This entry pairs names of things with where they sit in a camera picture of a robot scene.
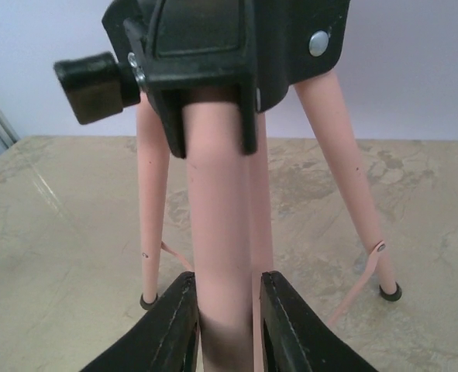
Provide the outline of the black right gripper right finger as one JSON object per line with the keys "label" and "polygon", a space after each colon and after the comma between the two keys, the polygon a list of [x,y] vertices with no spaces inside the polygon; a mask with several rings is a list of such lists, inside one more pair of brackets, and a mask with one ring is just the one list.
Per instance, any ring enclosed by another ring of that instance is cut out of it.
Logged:
{"label": "black right gripper right finger", "polygon": [[264,272],[260,282],[265,371],[374,371],[312,311],[285,276]]}

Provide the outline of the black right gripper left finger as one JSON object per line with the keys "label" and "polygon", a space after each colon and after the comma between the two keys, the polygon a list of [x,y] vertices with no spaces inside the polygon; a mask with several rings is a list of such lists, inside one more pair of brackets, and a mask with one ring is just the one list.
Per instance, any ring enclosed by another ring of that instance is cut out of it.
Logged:
{"label": "black right gripper left finger", "polygon": [[83,371],[195,371],[198,321],[195,274],[185,271],[124,336]]}

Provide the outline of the pink music stand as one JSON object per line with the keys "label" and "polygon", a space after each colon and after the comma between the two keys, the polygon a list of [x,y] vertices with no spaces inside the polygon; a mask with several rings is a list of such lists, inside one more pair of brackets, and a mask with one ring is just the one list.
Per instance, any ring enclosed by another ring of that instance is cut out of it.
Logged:
{"label": "pink music stand", "polygon": [[368,254],[325,325],[331,330],[373,274],[382,298],[401,298],[334,72],[349,7],[114,1],[102,17],[113,51],[54,64],[80,124],[138,108],[140,304],[147,313],[193,272],[207,371],[265,371],[260,282],[276,271],[265,114],[289,88]]}

